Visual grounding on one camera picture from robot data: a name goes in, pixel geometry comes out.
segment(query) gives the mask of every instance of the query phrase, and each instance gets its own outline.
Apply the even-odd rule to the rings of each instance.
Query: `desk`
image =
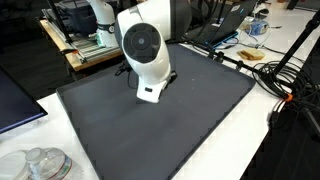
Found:
[[[266,46],[286,52],[303,31],[312,15],[312,12],[302,10],[286,11],[283,10],[283,7],[274,4],[266,20],[270,22],[271,26],[281,25],[283,28],[271,30],[271,36],[266,42]],[[295,55],[306,59],[319,34],[320,29],[318,28]],[[265,37],[266,35],[258,37],[258,40],[261,42]],[[253,42],[250,38],[243,41],[246,44],[250,42]],[[238,45],[224,52],[227,56],[239,59],[235,52],[243,48]],[[245,61],[245,63],[253,66],[259,62],[279,60],[282,57],[268,51],[264,52],[266,53],[264,60]],[[294,59],[291,62],[302,65]],[[173,179],[240,179],[268,132],[267,119],[278,101],[279,99],[269,95],[256,85],[198,148]],[[48,111],[48,120],[24,134],[13,136],[10,139],[6,139],[5,134],[0,135],[0,157],[20,149],[29,150],[37,146],[43,148],[53,146],[65,151],[83,167],[84,179],[97,179],[97,175],[81,147],[57,95],[53,94],[43,98],[39,100],[39,103]]]
[[[57,47],[59,48],[60,51],[64,50],[64,49],[68,49],[66,42],[64,42],[63,39],[58,35],[58,33],[56,31],[54,31],[54,29],[48,25],[47,20],[40,20],[39,23],[40,23],[41,27],[43,28],[43,30],[50,36],[50,38],[53,40],[53,42],[57,45]],[[81,63],[80,60],[75,55],[73,55],[72,53],[69,53],[69,54],[65,55],[65,59],[70,64],[72,69],[77,72],[77,71],[89,68],[91,66],[94,66],[96,64],[99,64],[101,62],[118,57],[120,55],[122,55],[122,52],[119,50],[113,54],[104,56],[104,57],[99,58],[97,60]]]

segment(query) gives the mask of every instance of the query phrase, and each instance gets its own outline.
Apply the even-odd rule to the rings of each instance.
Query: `wooden board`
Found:
[[[53,42],[57,45],[57,47],[59,48],[59,50],[64,50],[69,48],[66,44],[66,42],[63,41],[63,39],[58,35],[57,32],[55,32],[50,25],[48,24],[47,20],[40,20],[40,24],[43,27],[43,29],[49,34],[49,36],[51,37],[51,39],[53,40]],[[99,64],[101,62],[107,61],[109,59],[115,58],[117,56],[122,55],[122,52],[119,50],[115,53],[112,53],[110,55],[106,55],[104,57],[101,57],[97,60],[94,61],[88,61],[86,63],[81,63],[80,60],[78,59],[77,56],[75,56],[74,54],[70,53],[66,55],[66,59],[68,60],[69,64],[72,66],[72,68],[75,71],[80,71],[82,69],[91,67],[93,65]]]

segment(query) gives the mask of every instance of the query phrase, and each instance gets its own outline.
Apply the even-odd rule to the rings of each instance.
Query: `monitor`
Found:
[[[0,133],[45,115],[47,112],[0,65]]]

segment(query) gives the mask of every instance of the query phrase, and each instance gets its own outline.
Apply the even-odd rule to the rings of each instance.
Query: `laptop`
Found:
[[[257,0],[245,0],[234,3],[230,11],[220,19],[220,24],[216,23],[217,18],[213,16],[204,28],[201,26],[190,30],[185,33],[183,38],[194,42],[196,46],[202,49],[214,49],[222,42],[238,35],[236,30],[249,13],[252,12],[256,2]]]
[[[0,65],[0,134],[46,115],[37,101]]]

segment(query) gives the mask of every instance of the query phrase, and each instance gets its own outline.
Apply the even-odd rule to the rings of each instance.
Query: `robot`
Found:
[[[192,19],[188,0],[148,0],[118,14],[115,36],[139,76],[137,97],[158,103],[171,79],[165,41],[181,37]]]
[[[103,0],[87,0],[97,18],[95,35],[99,47],[118,47],[114,36],[115,16],[113,8]]]

